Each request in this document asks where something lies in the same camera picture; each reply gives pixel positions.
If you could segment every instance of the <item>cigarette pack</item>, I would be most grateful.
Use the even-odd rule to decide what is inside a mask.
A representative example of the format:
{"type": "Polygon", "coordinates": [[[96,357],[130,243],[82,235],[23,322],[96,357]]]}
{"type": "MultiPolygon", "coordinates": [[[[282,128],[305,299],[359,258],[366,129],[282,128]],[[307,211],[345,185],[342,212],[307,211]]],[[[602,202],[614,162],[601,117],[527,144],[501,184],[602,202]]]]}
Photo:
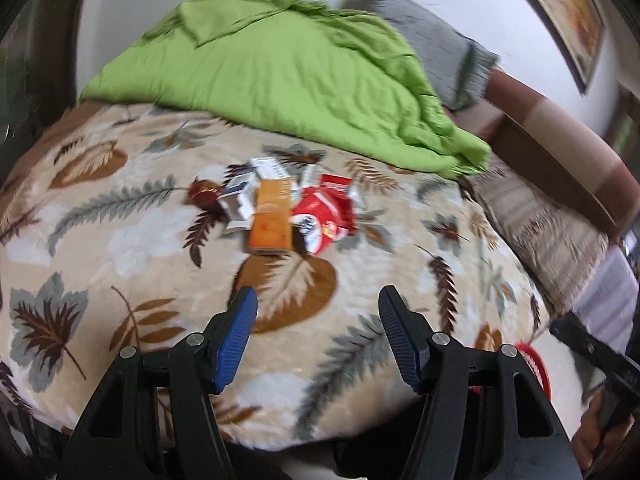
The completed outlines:
{"type": "Polygon", "coordinates": [[[252,253],[281,254],[291,250],[290,193],[290,178],[260,181],[249,234],[248,248],[252,253]]]}
{"type": "Polygon", "coordinates": [[[291,205],[295,206],[300,202],[300,186],[295,179],[287,173],[287,170],[282,167],[276,158],[272,156],[252,158],[251,164],[262,180],[290,178],[291,205]]]}
{"type": "Polygon", "coordinates": [[[230,220],[249,220],[254,214],[254,192],[249,182],[228,186],[220,193],[218,203],[230,220]]]}

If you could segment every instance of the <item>picture frame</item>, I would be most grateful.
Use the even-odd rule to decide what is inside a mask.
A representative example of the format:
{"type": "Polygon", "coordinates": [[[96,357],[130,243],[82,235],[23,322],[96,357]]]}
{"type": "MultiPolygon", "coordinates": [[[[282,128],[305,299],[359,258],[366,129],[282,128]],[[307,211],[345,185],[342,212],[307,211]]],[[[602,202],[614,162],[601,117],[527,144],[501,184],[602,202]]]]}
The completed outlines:
{"type": "Polygon", "coordinates": [[[605,24],[595,0],[528,0],[553,36],[580,94],[595,72],[605,24]]]}

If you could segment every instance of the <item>floral bedspread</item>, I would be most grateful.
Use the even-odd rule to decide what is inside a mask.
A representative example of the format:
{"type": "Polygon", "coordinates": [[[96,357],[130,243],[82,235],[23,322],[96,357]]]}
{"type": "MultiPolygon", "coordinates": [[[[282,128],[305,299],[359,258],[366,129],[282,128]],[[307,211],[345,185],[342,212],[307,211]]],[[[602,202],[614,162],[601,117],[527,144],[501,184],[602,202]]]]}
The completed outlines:
{"type": "MultiPolygon", "coordinates": [[[[455,182],[208,114],[102,108],[10,178],[0,221],[0,384],[70,431],[118,350],[202,330],[241,285],[258,319],[236,380],[212,398],[226,438],[279,449],[357,434],[414,398],[377,316],[395,285],[434,329],[477,348],[529,340],[542,299],[455,182]],[[187,200],[252,156],[354,178],[358,233],[318,256],[249,255],[245,234],[187,200]]],[[[170,407],[160,392],[165,436],[170,407]]]]}

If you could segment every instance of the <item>brown leaf print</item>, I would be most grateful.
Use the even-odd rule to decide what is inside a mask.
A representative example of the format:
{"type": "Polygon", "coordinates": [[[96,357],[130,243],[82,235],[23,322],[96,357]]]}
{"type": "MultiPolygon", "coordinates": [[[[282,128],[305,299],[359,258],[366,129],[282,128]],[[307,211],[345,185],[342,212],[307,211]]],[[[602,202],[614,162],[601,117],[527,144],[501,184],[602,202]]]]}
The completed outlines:
{"type": "Polygon", "coordinates": [[[377,231],[376,229],[372,228],[369,225],[364,224],[363,231],[364,231],[364,235],[373,243],[377,245],[385,245],[386,240],[384,239],[382,234],[380,234],[380,232],[377,231]]]}
{"type": "Polygon", "coordinates": [[[35,217],[36,207],[32,207],[26,213],[20,215],[11,222],[5,229],[0,231],[0,244],[7,245],[12,238],[20,236],[20,230],[29,225],[35,225],[40,219],[35,217]]]}
{"type": "Polygon", "coordinates": [[[511,303],[517,303],[516,296],[513,293],[513,289],[509,286],[508,283],[501,283],[500,290],[507,300],[511,301],[511,303]]]}
{"type": "Polygon", "coordinates": [[[198,267],[202,268],[202,254],[200,250],[204,247],[209,238],[209,231],[218,222],[226,219],[226,214],[220,204],[216,204],[213,209],[203,211],[198,215],[194,224],[189,227],[189,234],[183,245],[189,248],[189,256],[191,261],[198,267]]]}
{"type": "Polygon", "coordinates": [[[316,256],[252,254],[236,275],[233,294],[243,285],[258,294],[252,333],[265,333],[318,314],[334,294],[337,279],[334,266],[316,256]]]}
{"type": "Polygon", "coordinates": [[[248,170],[250,167],[251,165],[248,162],[244,164],[229,164],[226,167],[225,178],[222,181],[222,186],[226,186],[233,177],[238,176],[238,174],[248,170]]]}
{"type": "Polygon", "coordinates": [[[387,194],[389,191],[401,189],[396,179],[378,171],[364,158],[352,158],[345,167],[364,191],[387,194]]]}
{"type": "Polygon", "coordinates": [[[178,316],[175,310],[161,310],[160,312],[154,312],[146,317],[143,317],[138,321],[139,325],[157,325],[164,323],[173,317],[178,316]]]}
{"type": "Polygon", "coordinates": [[[127,309],[127,315],[118,325],[117,329],[111,337],[109,342],[109,351],[114,348],[123,348],[132,343],[140,349],[142,343],[158,344],[171,341],[178,334],[181,334],[185,329],[181,326],[167,326],[158,328],[158,325],[167,322],[179,315],[175,310],[156,310],[149,313],[149,310],[159,309],[172,301],[175,298],[162,298],[158,300],[148,300],[140,303],[137,307],[132,308],[129,300],[124,294],[115,286],[111,285],[111,289],[120,296],[120,299],[124,302],[127,309]],[[148,330],[153,327],[151,332],[142,333],[142,329],[148,330]]]}
{"type": "Polygon", "coordinates": [[[26,194],[31,188],[31,179],[26,177],[18,185],[15,185],[15,182],[12,182],[8,185],[7,189],[11,189],[11,187],[14,188],[14,192],[12,193],[9,202],[4,208],[2,217],[0,218],[0,232],[2,233],[9,232],[11,230],[11,226],[16,224],[16,222],[19,223],[20,218],[28,214],[30,209],[27,207],[26,194]]]}
{"type": "Polygon", "coordinates": [[[445,334],[450,335],[453,332],[454,323],[456,317],[454,314],[458,313],[456,308],[456,287],[453,281],[453,273],[450,267],[442,256],[434,256],[426,249],[417,246],[420,250],[426,252],[431,256],[429,262],[429,269],[436,279],[438,287],[438,303],[440,304],[440,330],[445,334]]]}
{"type": "Polygon", "coordinates": [[[122,321],[120,326],[117,327],[116,331],[113,333],[113,336],[111,336],[111,341],[109,342],[109,351],[113,350],[115,346],[121,341],[122,336],[124,336],[124,333],[127,330],[128,326],[129,326],[129,316],[127,316],[122,321]]]}
{"type": "Polygon", "coordinates": [[[326,156],[325,150],[310,150],[303,144],[294,144],[289,148],[280,146],[263,146],[262,150],[278,159],[280,164],[304,168],[310,164],[322,166],[321,161],[326,156]]]}
{"type": "Polygon", "coordinates": [[[160,330],[156,330],[155,332],[150,332],[148,334],[140,336],[140,341],[143,343],[154,344],[165,343],[167,341],[171,341],[171,339],[182,332],[184,332],[184,329],[181,326],[168,326],[165,328],[161,328],[160,330]]]}
{"type": "Polygon", "coordinates": [[[460,240],[468,240],[458,231],[458,219],[455,216],[443,216],[436,213],[436,220],[422,220],[422,224],[432,233],[438,235],[438,248],[451,250],[455,256],[460,256],[462,245],[460,240]]]}
{"type": "Polygon", "coordinates": [[[149,300],[143,301],[136,308],[133,309],[133,312],[141,312],[143,310],[151,310],[153,308],[159,308],[161,306],[165,306],[166,304],[171,303],[175,298],[165,298],[164,300],[149,300]]]}
{"type": "Polygon", "coordinates": [[[68,152],[70,152],[72,149],[74,149],[78,143],[82,142],[82,140],[84,139],[83,136],[78,137],[77,139],[74,139],[70,142],[66,142],[65,144],[63,144],[60,149],[58,150],[58,152],[56,153],[55,158],[53,159],[53,165],[55,166],[58,161],[60,160],[60,158],[62,158],[63,156],[65,156],[68,152]]]}
{"type": "Polygon", "coordinates": [[[535,294],[530,296],[529,303],[531,305],[531,315],[533,317],[533,333],[536,333],[540,328],[540,304],[538,303],[535,294]]]}
{"type": "Polygon", "coordinates": [[[4,386],[8,396],[14,402],[18,408],[24,410],[27,413],[33,415],[33,410],[31,406],[28,405],[24,399],[18,393],[18,388],[15,387],[14,384],[14,373],[11,371],[11,368],[8,367],[7,364],[0,361],[0,384],[4,386]]]}
{"type": "Polygon", "coordinates": [[[498,248],[498,237],[492,232],[486,219],[478,212],[473,211],[468,219],[469,229],[476,238],[482,238],[486,240],[486,244],[490,251],[495,251],[498,248]]]}
{"type": "Polygon", "coordinates": [[[32,304],[19,301],[13,308],[12,319],[14,325],[20,323],[27,330],[22,335],[26,342],[24,353],[31,348],[36,349],[36,356],[41,358],[42,365],[49,368],[52,374],[64,351],[73,361],[86,380],[86,375],[78,364],[76,358],[67,348],[72,336],[74,323],[84,313],[77,309],[78,304],[57,302],[55,298],[45,298],[42,303],[42,313],[38,312],[32,304]]]}
{"type": "Polygon", "coordinates": [[[385,166],[388,167],[394,173],[397,173],[398,175],[414,175],[415,174],[415,171],[403,170],[402,168],[396,168],[395,166],[392,166],[391,164],[385,164],[385,166]]]}
{"type": "Polygon", "coordinates": [[[500,346],[502,346],[502,334],[500,333],[500,330],[496,328],[492,331],[488,323],[482,325],[482,328],[478,333],[478,337],[476,338],[474,348],[478,350],[486,350],[488,352],[495,352],[500,348],[500,346]]]}
{"type": "Polygon", "coordinates": [[[9,193],[16,184],[18,184],[18,181],[22,178],[22,176],[20,174],[15,175],[11,178],[8,178],[7,180],[5,180],[2,185],[0,186],[0,198],[2,198],[3,196],[5,196],[7,193],[9,193]]]}
{"type": "Polygon", "coordinates": [[[231,435],[225,431],[222,426],[231,426],[241,424],[248,418],[251,418],[255,413],[259,412],[262,408],[260,406],[249,406],[247,408],[241,408],[237,404],[232,406],[223,407],[219,397],[209,397],[211,400],[211,407],[213,413],[216,416],[216,423],[220,430],[220,436],[224,440],[232,440],[231,435]]]}
{"type": "Polygon", "coordinates": [[[115,145],[116,141],[110,140],[81,153],[58,172],[49,189],[100,180],[116,173],[127,163],[127,154],[115,149],[115,145]]]}

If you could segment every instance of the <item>leaf pattern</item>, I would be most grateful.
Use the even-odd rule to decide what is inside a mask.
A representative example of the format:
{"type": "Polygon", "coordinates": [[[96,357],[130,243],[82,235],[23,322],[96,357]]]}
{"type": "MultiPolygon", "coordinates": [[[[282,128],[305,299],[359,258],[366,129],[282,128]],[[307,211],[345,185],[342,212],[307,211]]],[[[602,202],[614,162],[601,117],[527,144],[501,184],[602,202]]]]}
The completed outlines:
{"type": "Polygon", "coordinates": [[[324,409],[332,400],[351,388],[356,377],[364,380],[366,368],[371,374],[386,364],[389,342],[380,318],[375,314],[358,316],[359,326],[348,327],[348,334],[334,337],[334,346],[324,353],[327,359],[305,389],[305,397],[296,410],[294,437],[309,440],[324,409]]]}
{"type": "Polygon", "coordinates": [[[507,283],[502,278],[502,267],[498,267],[498,269],[494,272],[493,264],[491,263],[491,261],[489,261],[489,271],[490,278],[488,286],[486,288],[486,298],[490,301],[493,292],[495,305],[498,308],[500,319],[502,319],[505,308],[504,300],[507,300],[510,303],[518,303],[518,301],[516,300],[511,285],[509,285],[509,283],[507,283]]]}
{"type": "Polygon", "coordinates": [[[229,164],[226,167],[225,177],[222,181],[222,187],[225,187],[233,177],[238,176],[240,173],[248,170],[250,167],[251,165],[248,162],[246,162],[245,164],[229,164]]]}
{"type": "Polygon", "coordinates": [[[435,177],[429,180],[422,180],[417,189],[415,190],[415,197],[418,202],[428,204],[427,197],[436,191],[440,191],[449,187],[451,182],[440,177],[435,177]]]}
{"type": "Polygon", "coordinates": [[[309,164],[320,164],[326,156],[325,150],[310,150],[304,144],[294,144],[288,148],[263,145],[262,150],[277,158],[280,164],[287,166],[287,170],[300,170],[309,164]]]}
{"type": "Polygon", "coordinates": [[[496,328],[492,331],[488,323],[482,325],[480,332],[478,332],[474,348],[478,350],[486,350],[488,352],[495,352],[500,348],[500,346],[502,346],[502,334],[500,333],[500,330],[496,328]]]}
{"type": "Polygon", "coordinates": [[[14,402],[18,408],[24,410],[25,412],[33,415],[33,410],[31,406],[24,402],[24,399],[18,393],[18,388],[15,387],[14,384],[14,373],[11,371],[11,368],[8,367],[7,364],[0,361],[0,384],[4,386],[4,389],[7,391],[8,396],[14,402]]]}
{"type": "Polygon", "coordinates": [[[364,191],[387,194],[389,191],[401,189],[396,179],[378,171],[364,158],[352,158],[345,167],[364,191]]]}
{"type": "Polygon", "coordinates": [[[403,168],[396,168],[395,166],[392,166],[391,164],[385,164],[385,166],[388,167],[394,173],[397,173],[398,175],[414,175],[415,174],[415,171],[404,170],[403,168]]]}
{"type": "Polygon", "coordinates": [[[531,315],[533,317],[533,330],[535,334],[540,328],[540,304],[535,294],[530,295],[529,304],[531,306],[531,315]]]}
{"type": "Polygon", "coordinates": [[[53,165],[55,166],[58,163],[58,161],[60,160],[60,158],[62,158],[68,152],[70,152],[72,149],[74,149],[83,140],[84,140],[84,137],[80,136],[77,139],[74,139],[74,140],[71,140],[69,142],[66,142],[65,144],[60,146],[60,149],[58,150],[58,152],[56,153],[56,156],[53,159],[53,165]]]}
{"type": "Polygon", "coordinates": [[[308,319],[320,312],[337,286],[334,266],[316,256],[291,251],[278,256],[252,254],[240,267],[235,294],[241,286],[258,294],[258,316],[252,333],[265,333],[308,319]]]}
{"type": "Polygon", "coordinates": [[[69,340],[88,304],[88,293],[64,293],[59,273],[54,273],[34,296],[27,290],[12,288],[10,317],[17,330],[11,345],[11,358],[29,367],[29,384],[43,392],[62,368],[63,352],[86,380],[82,368],[68,349],[69,340]]]}
{"type": "Polygon", "coordinates": [[[394,247],[392,244],[392,235],[389,230],[380,225],[373,224],[386,209],[379,209],[376,211],[369,211],[357,214],[355,216],[355,223],[357,231],[351,236],[347,236],[335,242],[337,249],[342,251],[349,251],[355,249],[360,245],[360,242],[364,238],[369,245],[382,249],[387,253],[394,253],[394,247]]]}
{"type": "MultiPolygon", "coordinates": [[[[209,127],[210,123],[189,124],[189,121],[186,121],[169,135],[153,140],[143,153],[160,153],[172,148],[178,148],[180,151],[199,148],[204,146],[204,139],[210,137],[210,134],[203,134],[200,131],[209,127]]],[[[145,134],[147,137],[158,135],[162,135],[162,132],[153,131],[145,134]]]]}
{"type": "Polygon", "coordinates": [[[21,178],[22,176],[18,174],[12,178],[8,178],[7,180],[5,180],[0,186],[0,198],[9,193],[21,178]]]}
{"type": "Polygon", "coordinates": [[[135,339],[133,344],[140,349],[143,349],[142,343],[166,343],[173,340],[178,334],[181,334],[186,330],[181,326],[156,327],[157,325],[167,322],[179,315],[175,310],[159,310],[161,307],[174,301],[175,298],[148,300],[140,303],[135,308],[132,308],[129,300],[118,288],[116,288],[116,286],[111,285],[111,290],[120,296],[120,299],[123,301],[124,306],[127,309],[127,315],[118,325],[111,337],[111,341],[109,342],[109,352],[114,348],[120,350],[121,348],[128,346],[132,339],[135,339]],[[143,333],[142,327],[144,327],[145,330],[148,330],[150,327],[153,327],[153,329],[150,330],[150,332],[143,333]]]}
{"type": "Polygon", "coordinates": [[[153,204],[163,204],[174,192],[174,176],[169,175],[164,182],[145,182],[140,189],[123,187],[121,191],[111,191],[109,194],[98,195],[81,206],[73,208],[56,225],[55,230],[47,241],[49,254],[56,254],[56,246],[66,232],[88,222],[102,222],[105,218],[126,218],[135,211],[151,207],[153,204]]]}
{"type": "Polygon", "coordinates": [[[204,247],[208,237],[209,231],[217,223],[223,222],[226,219],[226,214],[220,204],[216,204],[213,209],[201,212],[194,224],[189,227],[189,234],[187,234],[186,241],[183,245],[184,248],[189,248],[189,256],[191,261],[199,269],[202,267],[202,255],[200,250],[204,247]]]}
{"type": "Polygon", "coordinates": [[[435,256],[429,262],[429,269],[436,279],[438,286],[438,303],[440,304],[440,330],[445,334],[453,332],[453,325],[456,322],[454,314],[458,312],[456,308],[456,291],[453,282],[453,273],[442,256],[435,256]]]}
{"type": "Polygon", "coordinates": [[[391,245],[391,233],[386,227],[363,223],[361,224],[361,229],[365,239],[370,245],[393,254],[394,248],[391,245]]]}
{"type": "Polygon", "coordinates": [[[68,163],[54,177],[49,188],[63,187],[100,180],[116,173],[127,163],[127,154],[115,148],[116,142],[103,142],[89,148],[68,163]]]}
{"type": "Polygon", "coordinates": [[[219,397],[210,396],[211,407],[216,416],[216,424],[220,430],[220,436],[224,440],[233,440],[231,435],[223,428],[223,426],[234,426],[243,423],[247,419],[260,412],[260,406],[248,406],[241,408],[237,404],[231,406],[223,406],[219,397]]]}
{"type": "Polygon", "coordinates": [[[0,232],[0,244],[7,245],[12,238],[20,236],[20,230],[27,226],[35,225],[40,219],[35,217],[36,207],[32,207],[26,213],[20,215],[0,232]]]}
{"type": "Polygon", "coordinates": [[[443,216],[436,213],[436,221],[422,220],[429,231],[438,239],[438,248],[443,251],[452,251],[455,256],[460,256],[460,240],[466,240],[458,232],[458,219],[455,216],[443,216]]]}
{"type": "Polygon", "coordinates": [[[486,219],[478,212],[473,211],[468,218],[469,229],[476,238],[483,238],[490,251],[498,248],[498,237],[492,232],[486,219]]]}
{"type": "Polygon", "coordinates": [[[26,195],[31,189],[31,179],[26,177],[17,186],[14,179],[7,184],[7,193],[9,189],[14,189],[8,204],[6,205],[2,216],[0,217],[0,232],[7,233],[11,229],[11,225],[15,224],[30,208],[27,206],[26,195]]]}

